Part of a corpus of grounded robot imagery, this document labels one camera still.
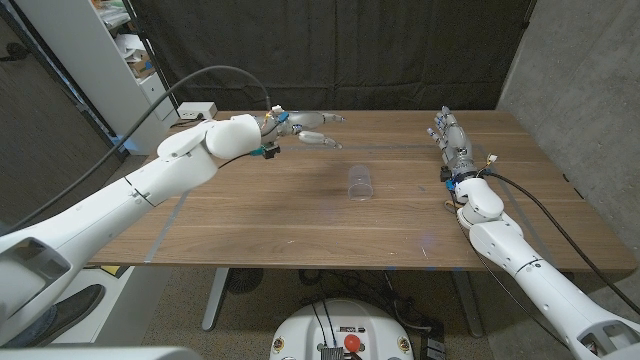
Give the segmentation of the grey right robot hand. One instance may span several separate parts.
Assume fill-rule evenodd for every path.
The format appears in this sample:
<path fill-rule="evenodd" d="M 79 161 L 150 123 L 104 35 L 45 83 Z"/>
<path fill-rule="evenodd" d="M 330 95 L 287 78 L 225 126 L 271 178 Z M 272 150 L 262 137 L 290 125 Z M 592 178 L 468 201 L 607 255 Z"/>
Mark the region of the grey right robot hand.
<path fill-rule="evenodd" d="M 455 182 L 473 177 L 477 167 L 473 160 L 472 144 L 451 110 L 443 106 L 434 118 L 436 129 L 428 128 L 429 136 L 441 150 L 444 164 Z"/>

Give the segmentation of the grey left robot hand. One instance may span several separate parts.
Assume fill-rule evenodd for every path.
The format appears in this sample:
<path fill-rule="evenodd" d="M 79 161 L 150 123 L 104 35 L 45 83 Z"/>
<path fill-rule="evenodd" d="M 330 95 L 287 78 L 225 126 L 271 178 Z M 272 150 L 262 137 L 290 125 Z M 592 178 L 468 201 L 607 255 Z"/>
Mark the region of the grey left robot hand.
<path fill-rule="evenodd" d="M 341 115 L 317 111 L 276 111 L 271 110 L 261 125 L 261 144 L 274 145 L 279 138 L 296 136 L 308 145 L 324 145 L 341 149 L 342 144 L 316 131 L 328 123 L 343 123 Z"/>

